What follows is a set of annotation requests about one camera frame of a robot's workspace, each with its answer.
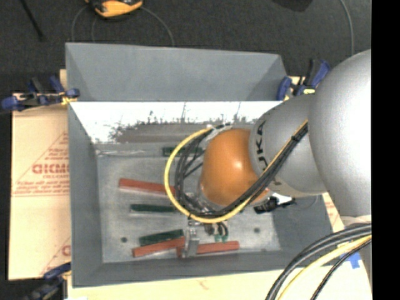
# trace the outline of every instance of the gray box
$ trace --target gray box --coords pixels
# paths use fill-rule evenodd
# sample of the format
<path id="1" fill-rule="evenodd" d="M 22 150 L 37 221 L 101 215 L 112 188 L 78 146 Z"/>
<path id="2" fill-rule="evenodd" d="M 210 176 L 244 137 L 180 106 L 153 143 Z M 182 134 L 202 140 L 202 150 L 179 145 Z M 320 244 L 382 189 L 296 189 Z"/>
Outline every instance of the gray box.
<path id="1" fill-rule="evenodd" d="M 331 232 L 317 196 L 260 216 L 248 207 L 229 220 L 231 239 L 241 240 L 240 252 L 192 259 L 178 259 L 173 252 L 130 257 L 137 235 L 161 226 L 184 229 L 186 217 L 132 217 L 126 208 L 132 199 L 118 189 L 118 178 L 161 183 L 166 160 L 161 148 L 175 146 L 205 124 L 231 121 L 251 128 L 264 108 L 277 104 L 266 100 L 274 99 L 285 72 L 280 57 L 270 54 L 80 43 L 66 48 L 69 88 L 82 92 L 69 108 L 74 286 L 283 268 L 303 247 Z M 188 185 L 196 189 L 195 182 Z"/>

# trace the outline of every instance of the cable bundle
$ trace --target cable bundle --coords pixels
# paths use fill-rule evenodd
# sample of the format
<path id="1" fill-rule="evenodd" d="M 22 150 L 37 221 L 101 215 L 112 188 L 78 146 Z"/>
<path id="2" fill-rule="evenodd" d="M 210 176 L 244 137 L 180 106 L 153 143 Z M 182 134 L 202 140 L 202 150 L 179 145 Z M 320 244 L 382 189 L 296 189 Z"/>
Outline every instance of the cable bundle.
<path id="1" fill-rule="evenodd" d="M 242 211 L 249 203 L 252 203 L 260 194 L 262 194 L 263 191 L 268 187 L 269 183 L 274 179 L 275 175 L 278 173 L 285 160 L 293 151 L 294 147 L 307 134 L 308 121 L 305 120 L 299 126 L 297 131 L 290 137 L 290 139 L 287 140 L 286 144 L 276 154 L 274 159 L 264 170 L 259 179 L 239 198 L 237 198 L 230 205 L 220 210 L 216 211 L 211 208 L 207 208 L 206 210 L 204 210 L 204 208 L 200 206 L 195 199 L 190 198 L 184 192 L 184 178 L 186 178 L 189 174 L 194 172 L 195 169 L 201 166 L 201 164 L 199 164 L 189 171 L 189 168 L 193 164 L 194 160 L 196 160 L 200 156 L 200 154 L 195 153 L 194 157 L 189 162 L 187 162 L 188 156 L 193 151 L 193 149 L 197 151 L 196 148 L 199 147 L 200 142 L 208 135 L 210 135 L 213 130 L 219 129 L 221 127 L 223 126 L 202 129 L 188 136 L 185 140 L 178 144 L 175 150 L 171 153 L 164 172 L 164 186 L 171 202 L 187 217 L 202 223 L 219 223 L 221 221 L 225 221 L 236 215 L 238 212 Z M 187 144 L 189 145 L 183 150 L 181 158 L 177 163 L 175 175 L 176 196 L 174 196 L 169 188 L 169 170 L 171 168 L 172 162 L 174 161 L 174 158 Z"/>
<path id="2" fill-rule="evenodd" d="M 339 231 L 337 233 L 330 234 L 310 246 L 301 251 L 285 268 L 285 270 L 281 273 L 281 275 L 276 279 L 275 283 L 272 285 L 271 289 L 268 292 L 266 300 L 281 300 L 284 295 L 287 293 L 288 289 L 297 281 L 301 276 L 303 276 L 306 272 L 310 271 L 312 268 L 317 266 L 321 266 L 323 264 L 328 263 L 329 261 L 339 257 L 342 254 L 345 254 L 327 273 L 325 278 L 322 280 L 321 284 L 318 286 L 314 294 L 312 295 L 312 300 L 315 300 L 319 293 L 321 292 L 324 285 L 327 283 L 329 278 L 332 276 L 333 272 L 352 254 L 357 252 L 358 250 L 366 247 L 372 241 L 372 224 L 360 224 L 356 227 L 351 227 L 349 229 L 345 229 Z M 333 251 L 332 248 L 337 245 L 347 243 L 342 245 Z M 299 266 L 304 265 L 304 263 L 316 255 L 321 255 L 316 261 L 305 267 L 299 274 L 297 274 L 285 287 L 285 289 L 280 294 L 279 298 L 277 298 L 282 285 L 285 280 L 289 277 L 289 275 Z"/>

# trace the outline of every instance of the small green component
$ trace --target small green component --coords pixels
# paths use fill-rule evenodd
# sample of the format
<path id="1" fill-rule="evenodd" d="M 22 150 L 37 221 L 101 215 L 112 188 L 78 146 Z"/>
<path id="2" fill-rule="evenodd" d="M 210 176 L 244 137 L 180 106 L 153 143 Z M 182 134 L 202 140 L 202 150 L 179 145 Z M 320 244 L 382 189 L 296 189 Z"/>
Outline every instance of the small green component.
<path id="1" fill-rule="evenodd" d="M 176 156 L 180 156 L 181 153 L 186 149 L 186 147 L 181 148 L 178 153 L 176 154 Z M 162 155 L 164 157 L 169 157 L 171 155 L 171 153 L 173 153 L 173 151 L 175 150 L 175 147 L 163 147 L 162 149 Z M 203 149 L 200 147 L 194 148 L 192 150 L 192 152 L 190 152 L 191 154 L 197 153 L 197 154 L 201 154 L 203 153 Z"/>
<path id="2" fill-rule="evenodd" d="M 163 241 L 177 239 L 183 236 L 184 233 L 182 229 L 166 231 L 157 234 L 151 234 L 150 236 L 140 237 L 139 244 L 143 247 L 143 246 L 148 246 L 149 244 L 161 243 Z"/>
<path id="3" fill-rule="evenodd" d="M 172 206 L 155 206 L 153 204 L 131 204 L 131 211 L 149 213 L 173 213 L 175 208 Z"/>

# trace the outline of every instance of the blue clamp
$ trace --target blue clamp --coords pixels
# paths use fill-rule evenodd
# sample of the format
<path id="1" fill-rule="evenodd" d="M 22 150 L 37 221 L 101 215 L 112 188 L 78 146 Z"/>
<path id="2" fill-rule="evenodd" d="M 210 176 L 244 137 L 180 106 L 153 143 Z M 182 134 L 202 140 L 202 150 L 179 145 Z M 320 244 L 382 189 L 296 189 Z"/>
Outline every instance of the blue clamp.
<path id="1" fill-rule="evenodd" d="M 43 279 L 46 281 L 52 281 L 43 284 L 36 288 L 28 296 L 24 296 L 22 300 L 49 300 L 51 299 L 60 288 L 60 285 L 65 282 L 62 274 L 71 270 L 71 263 L 67 262 L 44 274 Z"/>
<path id="2" fill-rule="evenodd" d="M 27 84 L 26 93 L 3 99 L 1 107 L 7 111 L 22 111 L 33 107 L 61 103 L 65 99 L 76 99 L 81 95 L 78 89 L 65 90 L 55 75 L 49 78 L 49 82 L 52 91 L 46 92 L 39 80 L 33 77 Z"/>
<path id="3" fill-rule="evenodd" d="M 331 67 L 325 60 L 320 60 L 318 66 L 315 60 L 311 60 L 306 77 L 301 84 L 294 85 L 292 79 L 288 76 L 282 79 L 277 89 L 276 100 L 283 101 L 286 96 L 300 96 L 306 90 L 315 90 L 330 70 Z"/>

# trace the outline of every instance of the black floor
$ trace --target black floor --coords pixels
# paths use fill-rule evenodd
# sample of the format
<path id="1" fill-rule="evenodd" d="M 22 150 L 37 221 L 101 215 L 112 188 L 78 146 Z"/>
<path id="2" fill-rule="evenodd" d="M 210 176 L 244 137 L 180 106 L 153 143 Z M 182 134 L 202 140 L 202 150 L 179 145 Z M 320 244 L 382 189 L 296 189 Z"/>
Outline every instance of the black floor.
<path id="1" fill-rule="evenodd" d="M 207 48 L 276 53 L 290 75 L 304 75 L 308 62 L 331 66 L 371 48 L 372 0 L 144 0 L 125 21 L 103 21 L 83 0 L 25 0 L 46 40 L 41 42 L 20 0 L 0 0 L 0 96 L 25 88 L 33 75 L 65 66 L 66 41 Z M 0 116 L 0 299 L 18 299 L 38 281 L 7 279 L 10 122 Z"/>

